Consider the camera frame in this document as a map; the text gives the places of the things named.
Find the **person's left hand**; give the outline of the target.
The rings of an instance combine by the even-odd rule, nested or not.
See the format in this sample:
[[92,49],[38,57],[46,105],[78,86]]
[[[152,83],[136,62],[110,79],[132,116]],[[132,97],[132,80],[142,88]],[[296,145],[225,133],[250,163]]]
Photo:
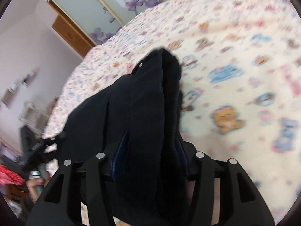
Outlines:
[[26,182],[27,188],[29,190],[29,196],[30,196],[30,199],[33,203],[37,202],[37,200],[40,196],[40,194],[38,194],[38,192],[37,192],[37,187],[38,186],[45,187],[48,184],[48,182],[50,181],[50,179],[51,179],[50,174],[47,171],[45,173],[44,178],[30,178]]

